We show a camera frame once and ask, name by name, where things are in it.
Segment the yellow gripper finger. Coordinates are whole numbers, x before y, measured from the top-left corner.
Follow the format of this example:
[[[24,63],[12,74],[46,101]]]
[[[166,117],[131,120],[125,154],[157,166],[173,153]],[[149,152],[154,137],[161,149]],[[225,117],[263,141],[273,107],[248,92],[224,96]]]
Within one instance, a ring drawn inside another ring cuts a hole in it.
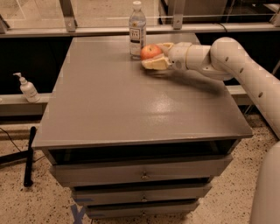
[[[174,44],[173,43],[158,43],[157,46],[162,50],[162,52],[165,56],[168,56],[169,51],[172,49]]]
[[[161,53],[151,59],[143,60],[142,65],[145,69],[166,70],[171,66],[171,62],[163,53]]]

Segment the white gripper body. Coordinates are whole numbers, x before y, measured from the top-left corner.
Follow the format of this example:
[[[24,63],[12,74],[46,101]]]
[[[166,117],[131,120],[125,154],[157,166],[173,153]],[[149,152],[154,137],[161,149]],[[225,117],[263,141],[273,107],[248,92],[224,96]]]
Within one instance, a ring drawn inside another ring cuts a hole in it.
[[[189,47],[192,45],[190,42],[180,42],[171,47],[168,52],[168,59],[171,62],[171,68],[174,70],[185,71],[186,55]]]

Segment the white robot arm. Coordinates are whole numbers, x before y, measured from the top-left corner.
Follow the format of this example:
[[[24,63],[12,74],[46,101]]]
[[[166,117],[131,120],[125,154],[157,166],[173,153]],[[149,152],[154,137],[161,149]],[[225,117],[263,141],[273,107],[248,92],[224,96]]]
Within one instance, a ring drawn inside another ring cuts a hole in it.
[[[280,138],[280,80],[251,59],[235,39],[218,38],[211,45],[147,45],[140,59],[150,70],[193,70],[218,81],[236,79]],[[280,224],[280,141],[262,161],[249,224]]]

